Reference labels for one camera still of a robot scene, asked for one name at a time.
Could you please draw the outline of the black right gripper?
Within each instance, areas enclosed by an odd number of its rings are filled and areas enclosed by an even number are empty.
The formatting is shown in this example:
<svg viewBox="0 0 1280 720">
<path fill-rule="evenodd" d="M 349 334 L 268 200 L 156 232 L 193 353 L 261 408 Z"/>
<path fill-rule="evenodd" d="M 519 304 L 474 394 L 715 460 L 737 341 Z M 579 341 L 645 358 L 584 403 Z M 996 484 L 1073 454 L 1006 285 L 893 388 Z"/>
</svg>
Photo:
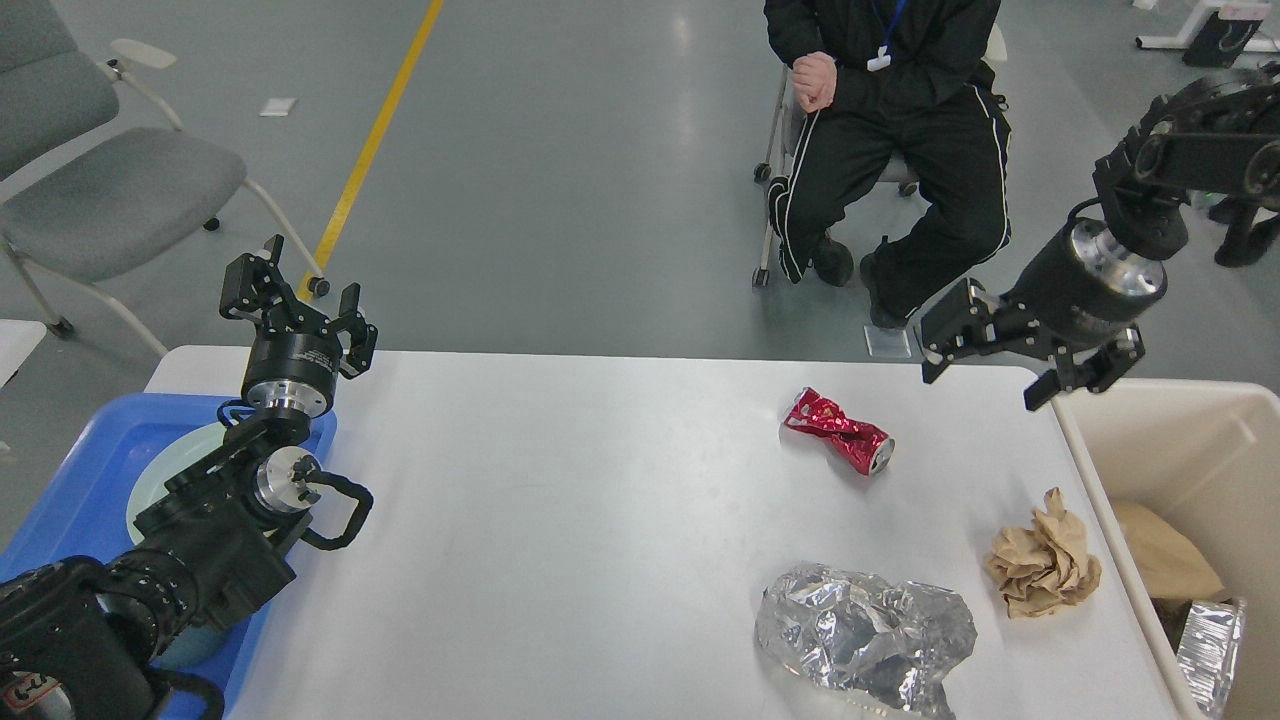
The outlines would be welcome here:
<svg viewBox="0 0 1280 720">
<path fill-rule="evenodd" d="M 1110 389 L 1146 355 L 1130 325 L 1169 288 L 1164 264 L 1126 250 L 1110 228 L 1075 218 L 1032 259 L 1006 295 L 963 278 L 919 322 L 922 379 L 934 383 L 957 360 L 1016 354 L 1053 368 L 1023 392 L 1027 411 L 1057 395 Z M 1046 347 L 1044 328 L 1051 332 Z M 1074 357 L 1089 348 L 1082 361 Z"/>
</svg>

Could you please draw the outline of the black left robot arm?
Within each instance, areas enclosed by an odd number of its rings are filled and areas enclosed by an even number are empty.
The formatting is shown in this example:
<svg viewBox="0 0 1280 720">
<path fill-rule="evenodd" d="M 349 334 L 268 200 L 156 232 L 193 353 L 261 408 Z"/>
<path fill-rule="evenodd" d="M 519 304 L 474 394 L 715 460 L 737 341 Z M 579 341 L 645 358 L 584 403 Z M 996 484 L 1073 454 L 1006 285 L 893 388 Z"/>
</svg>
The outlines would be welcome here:
<svg viewBox="0 0 1280 720">
<path fill-rule="evenodd" d="M 256 614 L 293 582 L 294 543 L 334 551 L 361 532 L 371 492 L 323 470 L 303 443 L 337 378 L 370 368 L 378 329 L 356 283 L 335 318 L 300 301 L 278 268 L 283 243 L 275 234 L 227 268 L 219 311 L 255 327 L 239 397 L 218 409 L 220 445 L 136 518 L 142 541 L 109 562 L 70 556 L 3 584 L 5 719 L 156 719 L 178 693 L 221 717 L 212 682 L 157 659 L 189 629 Z"/>
</svg>

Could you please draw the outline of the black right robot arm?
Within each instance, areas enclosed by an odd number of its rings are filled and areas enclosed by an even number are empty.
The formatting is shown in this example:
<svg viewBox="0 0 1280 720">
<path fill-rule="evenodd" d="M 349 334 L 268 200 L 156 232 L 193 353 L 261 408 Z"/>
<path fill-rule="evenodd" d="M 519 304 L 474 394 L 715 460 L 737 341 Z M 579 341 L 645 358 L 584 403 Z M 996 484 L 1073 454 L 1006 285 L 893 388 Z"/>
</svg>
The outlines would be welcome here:
<svg viewBox="0 0 1280 720">
<path fill-rule="evenodd" d="M 1146 354 L 1137 319 L 1166 293 L 1164 263 L 1187 246 L 1181 206 L 1194 192 L 1231 202 L 1222 266 L 1257 263 L 1277 238 L 1277 63 L 1215 70 L 1157 96 L 1097 160 L 1093 204 L 1075 206 L 1014 287 L 991 293 L 957 282 L 923 315 L 922 378 L 957 360 L 1010 352 L 1050 369 L 1024 391 L 1034 411 L 1060 393 L 1102 393 Z"/>
</svg>

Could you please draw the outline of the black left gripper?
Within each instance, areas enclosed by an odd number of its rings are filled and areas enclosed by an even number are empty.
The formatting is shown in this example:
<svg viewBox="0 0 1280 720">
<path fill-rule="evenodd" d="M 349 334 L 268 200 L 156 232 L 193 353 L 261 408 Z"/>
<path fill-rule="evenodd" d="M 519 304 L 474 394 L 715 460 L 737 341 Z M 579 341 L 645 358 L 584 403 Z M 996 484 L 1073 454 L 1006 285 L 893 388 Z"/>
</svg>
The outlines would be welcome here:
<svg viewBox="0 0 1280 720">
<path fill-rule="evenodd" d="M 255 324 L 242 400 L 320 418 L 332 410 L 338 372 L 353 379 L 370 369 L 379 329 L 360 306 L 360 283 L 343 288 L 334 318 L 301 306 L 279 272 L 284 241 L 274 234 L 227 266 L 219 314 Z"/>
</svg>

